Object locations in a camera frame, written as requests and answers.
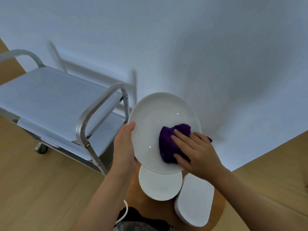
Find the black fabric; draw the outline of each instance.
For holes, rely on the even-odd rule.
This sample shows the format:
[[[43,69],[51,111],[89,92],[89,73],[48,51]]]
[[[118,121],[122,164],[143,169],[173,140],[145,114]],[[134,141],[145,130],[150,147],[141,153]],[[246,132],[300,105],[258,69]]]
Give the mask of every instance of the black fabric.
[[[117,220],[120,219],[125,214],[125,211],[126,211],[126,208],[123,208],[120,211]],[[149,219],[149,218],[145,218],[141,216],[138,210],[133,207],[128,207],[127,215],[122,221],[143,222],[143,223],[146,223],[152,226],[154,229],[157,229],[158,231],[169,231],[171,227],[171,225],[169,225],[167,221],[154,220],[154,219]]]

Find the hand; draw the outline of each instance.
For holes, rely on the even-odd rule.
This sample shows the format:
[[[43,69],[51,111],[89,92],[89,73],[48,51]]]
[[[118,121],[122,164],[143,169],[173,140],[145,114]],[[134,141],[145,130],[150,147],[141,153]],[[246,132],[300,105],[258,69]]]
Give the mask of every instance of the hand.
[[[137,168],[132,143],[132,131],[135,125],[135,122],[130,122],[122,126],[113,141],[112,168],[123,175],[133,175]]]
[[[172,135],[171,139],[188,156],[190,163],[179,154],[174,154],[174,157],[188,172],[213,184],[227,170],[205,135],[195,132],[187,137],[178,130],[174,130],[174,133],[176,136]]]

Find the forearm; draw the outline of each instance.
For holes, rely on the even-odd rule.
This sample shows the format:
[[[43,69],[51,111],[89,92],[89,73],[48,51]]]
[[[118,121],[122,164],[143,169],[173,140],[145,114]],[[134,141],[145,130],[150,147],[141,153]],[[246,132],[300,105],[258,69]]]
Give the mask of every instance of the forearm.
[[[71,230],[113,230],[131,178],[132,174],[111,168]]]
[[[213,185],[237,211],[251,231],[298,230],[287,217],[224,169]]]

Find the wheel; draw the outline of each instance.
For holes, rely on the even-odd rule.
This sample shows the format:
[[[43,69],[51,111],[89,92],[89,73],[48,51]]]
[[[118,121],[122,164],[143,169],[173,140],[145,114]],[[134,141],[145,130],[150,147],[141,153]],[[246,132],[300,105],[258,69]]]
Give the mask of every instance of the wheel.
[[[41,144],[39,149],[36,151],[38,154],[45,154],[48,151],[48,146]]]

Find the round wooden table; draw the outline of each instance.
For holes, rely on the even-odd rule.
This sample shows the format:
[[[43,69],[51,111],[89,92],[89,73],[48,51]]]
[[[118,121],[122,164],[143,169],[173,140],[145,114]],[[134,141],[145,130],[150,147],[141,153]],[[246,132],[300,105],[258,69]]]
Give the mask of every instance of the round wooden table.
[[[225,208],[225,198],[215,189],[214,198],[212,203],[212,209],[210,213],[210,218],[207,224],[203,227],[192,227],[185,224],[177,216],[174,210],[175,198],[168,201],[156,201],[148,197],[140,187],[139,184],[139,169],[141,164],[138,165],[138,168],[133,176],[131,184],[129,185],[125,200],[127,201],[128,206],[136,208],[140,214],[144,217],[151,219],[161,219],[167,221],[170,225],[175,227],[180,231],[185,230],[199,230],[199,231],[209,231],[212,230],[217,222],[219,221],[222,212]]]

